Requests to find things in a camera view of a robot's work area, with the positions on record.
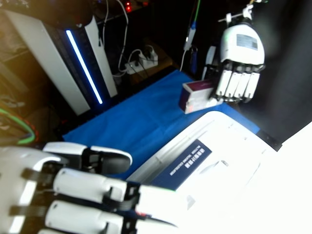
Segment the white power strip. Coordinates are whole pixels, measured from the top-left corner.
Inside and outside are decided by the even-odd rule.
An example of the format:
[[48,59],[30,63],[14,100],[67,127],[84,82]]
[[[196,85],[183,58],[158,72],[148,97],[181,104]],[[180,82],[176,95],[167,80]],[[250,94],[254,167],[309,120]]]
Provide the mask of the white power strip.
[[158,66],[158,55],[154,51],[151,53],[150,59],[146,58],[144,55],[139,55],[139,61],[140,62],[137,66],[136,61],[125,64],[128,74],[132,75],[134,73]]

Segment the blue tablecloth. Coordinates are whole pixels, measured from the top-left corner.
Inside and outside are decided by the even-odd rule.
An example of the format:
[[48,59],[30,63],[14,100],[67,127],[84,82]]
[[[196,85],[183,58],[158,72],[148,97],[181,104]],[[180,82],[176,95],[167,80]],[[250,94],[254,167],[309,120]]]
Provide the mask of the blue tablecloth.
[[183,129],[208,111],[221,111],[253,133],[259,128],[227,104],[185,115],[178,106],[182,84],[191,79],[174,71],[148,88],[64,135],[65,141],[129,152],[133,164],[126,179]]

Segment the robotic hand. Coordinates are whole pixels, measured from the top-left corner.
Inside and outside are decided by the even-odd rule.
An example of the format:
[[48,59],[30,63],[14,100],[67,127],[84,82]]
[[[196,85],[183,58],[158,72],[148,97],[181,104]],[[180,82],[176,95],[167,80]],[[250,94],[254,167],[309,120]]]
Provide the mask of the robotic hand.
[[[249,4],[241,14],[226,15],[228,28],[224,31],[220,45],[221,75],[214,97],[227,102],[250,101],[256,90],[260,72],[265,68],[264,48],[258,33],[251,25],[252,8]],[[215,47],[207,54],[208,64],[212,64]]]
[[[128,153],[66,142],[49,143],[43,150],[0,148],[0,233],[178,232],[174,224],[187,202],[175,192],[68,167],[78,154],[113,167],[114,158],[123,158],[129,167]],[[108,170],[122,172],[116,165]]]

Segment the green cable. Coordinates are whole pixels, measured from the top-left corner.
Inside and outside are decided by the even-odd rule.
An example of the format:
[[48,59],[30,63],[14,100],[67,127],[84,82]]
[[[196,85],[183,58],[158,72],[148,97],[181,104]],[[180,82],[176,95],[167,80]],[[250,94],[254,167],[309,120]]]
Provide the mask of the green cable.
[[22,126],[24,129],[26,129],[31,134],[30,137],[28,137],[26,139],[19,140],[18,141],[19,145],[28,144],[28,143],[30,143],[30,142],[35,140],[36,136],[35,136],[34,131],[24,121],[20,120],[16,116],[11,115],[9,112],[7,112],[7,111],[5,111],[4,109],[1,109],[1,108],[0,108],[0,114],[4,114],[4,115],[8,116],[11,120],[13,120],[16,123],[18,123],[20,126]]
[[196,9],[196,14],[195,14],[194,22],[197,21],[198,12],[199,12],[199,6],[200,6],[200,1],[201,1],[201,0],[198,0],[198,4],[197,4],[197,9]]

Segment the blue light strip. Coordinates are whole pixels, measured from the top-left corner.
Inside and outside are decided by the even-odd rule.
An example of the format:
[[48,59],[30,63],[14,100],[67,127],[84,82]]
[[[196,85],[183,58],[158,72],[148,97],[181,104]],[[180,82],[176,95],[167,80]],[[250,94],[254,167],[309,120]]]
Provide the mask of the blue light strip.
[[73,37],[73,35],[72,35],[72,32],[69,31],[69,30],[66,30],[66,34],[67,34],[67,36],[68,36],[68,39],[70,40],[70,43],[71,43],[72,46],[73,46],[73,49],[74,49],[74,51],[75,51],[75,53],[76,53],[76,55],[77,55],[77,57],[78,57],[78,60],[79,60],[81,66],[82,66],[82,68],[83,68],[83,70],[84,70],[84,73],[86,74],[86,76],[87,76],[87,78],[88,78],[88,81],[89,81],[89,83],[91,84],[91,87],[92,87],[92,89],[93,89],[93,92],[94,92],[94,94],[97,96],[97,100],[98,100],[99,104],[102,104],[103,101],[102,101],[100,95],[98,94],[98,90],[97,90],[96,86],[94,85],[94,82],[93,82],[93,80],[92,80],[92,78],[91,78],[91,75],[90,75],[90,73],[89,73],[89,71],[88,71],[88,68],[87,68],[86,64],[84,63],[84,61],[83,61],[83,58],[82,58],[82,56],[81,56],[81,53],[80,53],[80,51],[79,51],[79,49],[78,49],[78,47],[77,47],[77,44],[76,44],[75,40],[74,40],[74,37]]

